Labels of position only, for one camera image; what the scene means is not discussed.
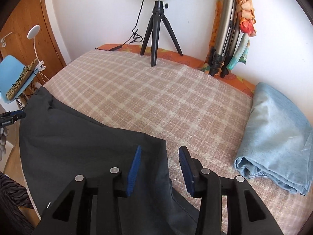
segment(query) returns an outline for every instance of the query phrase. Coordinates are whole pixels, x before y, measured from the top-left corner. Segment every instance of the plaid blanket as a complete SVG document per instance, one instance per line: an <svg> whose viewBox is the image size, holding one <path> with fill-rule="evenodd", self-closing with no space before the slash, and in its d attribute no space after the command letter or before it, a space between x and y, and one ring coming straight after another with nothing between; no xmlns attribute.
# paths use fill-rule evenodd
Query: plaid blanket
<svg viewBox="0 0 313 235"><path fill-rule="evenodd" d="M128 52L90 51L45 85L61 102L110 127L165 139L174 188L194 206L178 161L186 145L192 157L220 176L233 178L237 149L249 118L252 98L201 71ZM271 180L249 181L285 235L295 235L313 209L313 194L289 194ZM223 197L223 231L227 203Z"/></svg>

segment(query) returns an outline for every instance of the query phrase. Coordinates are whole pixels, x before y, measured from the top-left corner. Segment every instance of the orange tablecloth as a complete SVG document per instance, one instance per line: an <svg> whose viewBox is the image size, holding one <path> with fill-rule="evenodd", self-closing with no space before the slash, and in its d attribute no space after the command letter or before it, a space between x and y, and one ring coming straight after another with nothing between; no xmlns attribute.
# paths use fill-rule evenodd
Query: orange tablecloth
<svg viewBox="0 0 313 235"><path fill-rule="evenodd" d="M104 44L104 45L100 46L99 49L109 50L110 48L114 48L118 45L119 44ZM132 52L132 53L139 54L140 49L141 49L141 46L139 46L139 45L124 45L118 51ZM147 47L146 52L145 52L145 56L150 56L150 55L151 55L151 48ZM204 61L201 61L201 60L196 59L194 57L186 56L186 55L180 56L176 52L169 51L169 50L162 49L162 48L158 49L157 57L163 58L166 60L170 60L170 61L174 61L174 62L178 62L181 64L185 64L191 68L198 69L198 70L201 69L203 67L203 64L204 64ZM223 78L223 79L220 76L214 76L214 77L217 78L218 80L223 81L224 83L229 84L229 85L233 86L234 88L244 92L245 94L253 97L255 85L251 84L250 82L246 81L245 79L240 78L233 73L229 73L229 75L226 75L225 78Z"/></svg>

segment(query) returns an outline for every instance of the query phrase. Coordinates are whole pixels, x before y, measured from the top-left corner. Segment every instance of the black tripod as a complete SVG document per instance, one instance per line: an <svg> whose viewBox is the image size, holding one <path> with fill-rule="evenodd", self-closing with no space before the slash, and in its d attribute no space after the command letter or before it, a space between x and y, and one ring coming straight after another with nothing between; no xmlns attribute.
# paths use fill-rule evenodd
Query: black tripod
<svg viewBox="0 0 313 235"><path fill-rule="evenodd" d="M142 42L142 47L140 51L140 55L143 56L146 51L146 47L152 32L152 45L151 45L151 66L155 66L157 63L157 48L159 44L159 35L160 35L160 26L161 26L161 20L163 21L168 33L170 34L174 45L177 49L177 52L182 56L182 50L180 49L180 46L178 44L178 41L175 37L175 34L173 32L173 29L167 20L167 18L164 15L164 9L163 9L163 2L160 0L157 0L154 3L154 9L152 11L152 16L150 18L148 28L146 31L145 38L143 39Z"/></svg>

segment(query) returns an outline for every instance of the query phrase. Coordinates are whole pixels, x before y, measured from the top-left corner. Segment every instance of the silver screw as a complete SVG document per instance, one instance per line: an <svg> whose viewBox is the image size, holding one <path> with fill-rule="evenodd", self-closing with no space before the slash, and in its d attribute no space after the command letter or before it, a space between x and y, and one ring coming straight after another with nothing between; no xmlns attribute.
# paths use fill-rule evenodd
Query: silver screw
<svg viewBox="0 0 313 235"><path fill-rule="evenodd" d="M237 180L238 182L244 182L245 178L244 178L243 176L237 176L237 177L236 177L236 180Z"/></svg>
<svg viewBox="0 0 313 235"><path fill-rule="evenodd" d="M77 181L77 182L80 182L80 181L82 181L84 179L84 176L83 175L77 175L76 177L75 177L75 180Z"/></svg>
<svg viewBox="0 0 313 235"><path fill-rule="evenodd" d="M210 170L208 169L208 168L203 168L202 170L201 170L201 172L203 173L203 174L210 174Z"/></svg>
<svg viewBox="0 0 313 235"><path fill-rule="evenodd" d="M110 169L110 172L113 173L113 174L118 173L119 171L120 171L120 169L117 168L117 167L113 167L113 168Z"/></svg>

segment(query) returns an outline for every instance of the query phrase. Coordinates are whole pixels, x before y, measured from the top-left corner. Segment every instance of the leopard print fabric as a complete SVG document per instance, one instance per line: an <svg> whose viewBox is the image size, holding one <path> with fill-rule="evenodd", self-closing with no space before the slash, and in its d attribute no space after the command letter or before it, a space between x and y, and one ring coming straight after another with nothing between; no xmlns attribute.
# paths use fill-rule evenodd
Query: leopard print fabric
<svg viewBox="0 0 313 235"><path fill-rule="evenodd" d="M36 58L30 65L24 67L23 71L21 72L21 76L6 94L8 100L12 100L15 97L16 93L28 80L38 63L39 61Z"/></svg>

